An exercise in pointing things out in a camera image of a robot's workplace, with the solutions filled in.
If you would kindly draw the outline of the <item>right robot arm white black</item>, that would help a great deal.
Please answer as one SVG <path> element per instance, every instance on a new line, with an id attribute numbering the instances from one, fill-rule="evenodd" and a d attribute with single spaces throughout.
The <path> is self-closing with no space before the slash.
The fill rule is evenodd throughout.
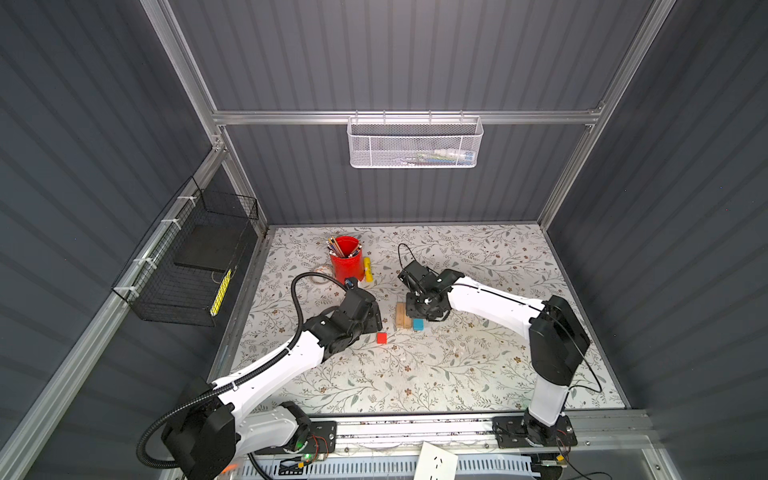
<path id="1" fill-rule="evenodd" d="M 408 289 L 406 314 L 413 319 L 441 322 L 453 311 L 483 317 L 528 342 L 537 375 L 522 428 L 538 445 L 566 430 L 566 397 L 591 340 L 570 304 L 553 295 L 531 299 L 484 285 L 452 269 L 440 273 L 413 260 L 399 280 Z"/>

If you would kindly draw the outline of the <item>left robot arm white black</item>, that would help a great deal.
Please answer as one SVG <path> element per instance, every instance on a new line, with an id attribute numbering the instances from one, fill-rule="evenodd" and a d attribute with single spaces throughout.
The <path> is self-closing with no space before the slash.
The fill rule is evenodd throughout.
<path id="1" fill-rule="evenodd" d="M 375 297 L 354 287 L 340 305 L 304 320 L 296 341 L 228 376 L 207 384 L 195 382 L 184 400 L 213 396 L 183 409 L 165 424 L 161 439 L 176 468 L 188 479 L 213 479 L 233 459 L 266 449 L 305 450 L 311 436 L 309 417 L 291 401 L 251 412 L 289 381 L 321 365 L 365 334 L 382 330 Z"/>

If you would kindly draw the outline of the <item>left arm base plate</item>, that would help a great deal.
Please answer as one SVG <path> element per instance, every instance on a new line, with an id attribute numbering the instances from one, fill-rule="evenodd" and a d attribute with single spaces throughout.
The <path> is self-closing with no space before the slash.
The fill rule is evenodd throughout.
<path id="1" fill-rule="evenodd" d="M 337 429 L 338 423 L 334 421 L 319 421 L 300 425 L 297 432 L 278 450 L 289 454 L 334 453 Z"/>

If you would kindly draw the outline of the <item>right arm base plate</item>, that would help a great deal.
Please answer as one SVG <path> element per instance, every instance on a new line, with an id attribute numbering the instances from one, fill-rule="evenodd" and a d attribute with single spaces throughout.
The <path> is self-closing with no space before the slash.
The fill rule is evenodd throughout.
<path id="1" fill-rule="evenodd" d="M 492 432 L 500 448 L 574 447 L 578 439 L 567 415 L 547 426 L 528 413 L 492 418 Z"/>

